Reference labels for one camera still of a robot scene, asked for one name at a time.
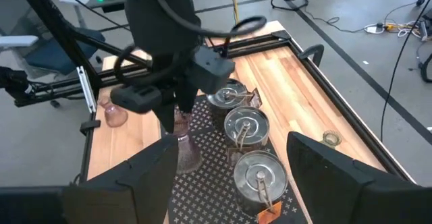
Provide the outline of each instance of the metal canister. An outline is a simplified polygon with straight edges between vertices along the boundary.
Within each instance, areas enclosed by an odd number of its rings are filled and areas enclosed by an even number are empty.
[[[241,106],[231,110],[224,122],[228,147],[250,147],[259,150],[269,140],[269,119],[259,109]]]
[[[238,206],[247,215],[255,217],[282,199],[288,175],[275,155],[256,150],[246,153],[237,162],[234,183]]]
[[[227,85],[216,92],[216,94],[207,95],[210,102],[210,112],[213,126],[216,130],[223,132],[223,121],[226,115],[236,107],[246,105],[247,97],[236,96],[248,93],[245,85],[235,79],[228,79]]]

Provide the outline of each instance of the wooden table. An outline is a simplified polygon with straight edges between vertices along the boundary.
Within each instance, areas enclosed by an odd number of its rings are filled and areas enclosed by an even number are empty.
[[[283,29],[279,22],[269,22],[252,36]],[[137,52],[136,55],[149,58],[143,52]],[[105,58],[103,69],[111,69],[114,61],[115,57]],[[289,173],[289,181],[309,222],[310,217],[290,174],[286,153],[289,131],[303,133],[315,140],[321,140],[324,131],[337,131],[342,136],[342,143],[336,150],[384,170],[377,157],[288,47],[238,57],[234,61],[236,71],[231,77],[244,83],[249,90],[258,88],[261,94],[261,110],[270,122],[269,137]],[[109,95],[110,90],[101,89],[99,96]],[[161,137],[159,121],[153,112],[145,115],[129,112],[128,121],[114,129],[107,127],[101,107],[98,107],[96,119],[100,119],[102,124],[93,132],[88,179],[130,158]]]

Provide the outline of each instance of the black patterned mat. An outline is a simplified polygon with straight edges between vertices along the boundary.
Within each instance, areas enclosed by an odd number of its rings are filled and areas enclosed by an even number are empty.
[[[227,163],[222,132],[213,129],[205,96],[196,98],[192,110],[191,132],[203,157],[201,167],[192,173],[177,175],[169,200],[170,224],[252,224],[256,217],[244,214],[236,204],[236,189]],[[265,150],[276,155],[269,142]],[[306,218],[288,184],[282,196],[281,216],[274,224],[304,224]]]

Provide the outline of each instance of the concrete floor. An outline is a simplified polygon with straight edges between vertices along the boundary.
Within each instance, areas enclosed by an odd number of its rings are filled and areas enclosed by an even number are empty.
[[[339,16],[337,26],[357,30],[367,24],[382,22],[393,8],[414,1],[310,0],[307,10],[318,18]],[[229,5],[231,0],[194,2],[197,10],[210,9],[199,13],[204,27],[228,30],[233,25],[231,7],[212,9]],[[282,0],[275,3],[287,7]],[[72,7],[65,4],[58,6],[67,20],[78,25]],[[416,19],[419,11],[411,5],[393,12],[389,18],[400,23],[409,22]],[[271,9],[270,0],[246,2],[239,6],[239,12],[241,18],[259,14],[269,21],[279,20],[303,48],[318,43],[325,45],[322,71],[379,135],[384,104],[380,90],[388,90],[403,38],[398,38],[396,34],[340,32],[324,22],[311,22],[303,12]],[[112,26],[89,11],[82,9],[82,13],[89,28]],[[105,15],[120,24],[127,22],[123,11]],[[130,33],[125,30],[105,32],[104,35],[108,43],[120,48],[132,42]],[[425,134],[425,127],[432,126],[427,106],[432,101],[432,86],[421,80],[418,70],[409,70],[416,67],[415,51],[419,45],[419,40],[412,37],[400,61],[391,92],[395,101],[392,101],[392,107],[387,108],[385,116],[383,142],[419,184],[432,186],[432,135]],[[431,52],[432,43],[426,44],[421,49],[421,57],[425,59]],[[108,55],[102,51],[97,54],[102,57]],[[12,60],[5,59],[7,56],[5,53],[0,55],[1,65],[14,66],[10,62]],[[88,112],[84,101],[60,102],[60,109],[53,109],[49,103],[17,109],[9,96],[0,92],[0,115],[3,119],[0,122],[0,175],[7,176],[2,177],[0,186],[66,184],[80,171],[84,137],[79,127],[88,119]]]

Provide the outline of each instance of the office chair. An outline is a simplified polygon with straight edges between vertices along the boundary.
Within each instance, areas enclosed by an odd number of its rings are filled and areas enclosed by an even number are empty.
[[[105,42],[105,37],[97,30],[87,29],[84,20],[75,6],[80,28],[65,21],[66,26],[78,32]],[[76,70],[76,65],[68,57],[63,48],[53,38],[48,28],[33,11],[27,0],[0,0],[0,49],[12,51],[16,62],[30,78],[36,79],[47,74],[67,76]],[[90,59],[97,48],[78,42],[79,47]],[[51,101],[53,107],[59,107],[57,101]]]

